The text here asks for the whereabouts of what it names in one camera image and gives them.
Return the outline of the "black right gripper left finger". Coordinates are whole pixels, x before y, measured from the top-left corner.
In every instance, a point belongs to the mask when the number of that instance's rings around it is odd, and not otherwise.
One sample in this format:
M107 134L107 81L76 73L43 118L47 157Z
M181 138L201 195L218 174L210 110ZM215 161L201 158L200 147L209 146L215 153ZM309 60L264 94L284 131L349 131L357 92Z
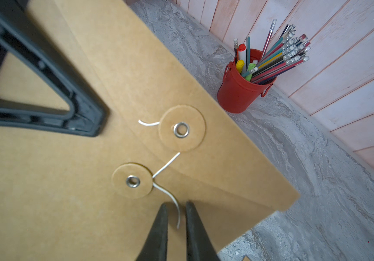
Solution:
M163 203L155 217L142 250L136 261L166 261L168 243L168 211Z

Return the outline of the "brown kraft file bag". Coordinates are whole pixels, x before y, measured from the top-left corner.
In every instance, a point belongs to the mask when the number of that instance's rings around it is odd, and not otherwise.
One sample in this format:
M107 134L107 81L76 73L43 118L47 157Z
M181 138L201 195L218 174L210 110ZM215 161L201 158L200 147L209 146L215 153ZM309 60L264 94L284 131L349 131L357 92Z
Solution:
M110 110L95 138L0 127L0 261L133 261L161 204L168 259L192 201L216 250L298 191L124 1L30 1L28 15Z

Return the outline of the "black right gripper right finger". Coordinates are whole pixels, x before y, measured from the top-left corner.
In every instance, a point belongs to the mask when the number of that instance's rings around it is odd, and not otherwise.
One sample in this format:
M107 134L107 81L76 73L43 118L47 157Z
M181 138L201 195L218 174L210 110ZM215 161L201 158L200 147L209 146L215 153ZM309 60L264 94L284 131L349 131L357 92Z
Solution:
M193 202L186 203L186 260L220 261Z

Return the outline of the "bundle of pens and pencils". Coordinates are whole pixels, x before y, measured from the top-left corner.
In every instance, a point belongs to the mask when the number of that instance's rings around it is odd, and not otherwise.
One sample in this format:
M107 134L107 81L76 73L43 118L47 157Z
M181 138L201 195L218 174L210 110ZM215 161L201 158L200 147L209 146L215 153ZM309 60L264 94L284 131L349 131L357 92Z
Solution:
M272 21L263 50L256 59L251 57L251 37L246 37L244 44L240 44L237 38L233 40L233 65L244 80L258 85L267 84L309 60L310 41L305 34L295 37L295 25L287 25L280 38L268 48L276 23L276 20Z

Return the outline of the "red metal pen bucket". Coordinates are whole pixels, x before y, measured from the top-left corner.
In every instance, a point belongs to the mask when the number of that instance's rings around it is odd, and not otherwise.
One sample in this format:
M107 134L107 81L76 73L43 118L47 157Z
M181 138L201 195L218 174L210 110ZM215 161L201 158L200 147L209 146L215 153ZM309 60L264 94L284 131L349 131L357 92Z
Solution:
M276 78L265 85L245 80L237 71L236 64L230 62L224 71L221 87L217 93L219 105L227 112L244 112L259 96L267 95Z

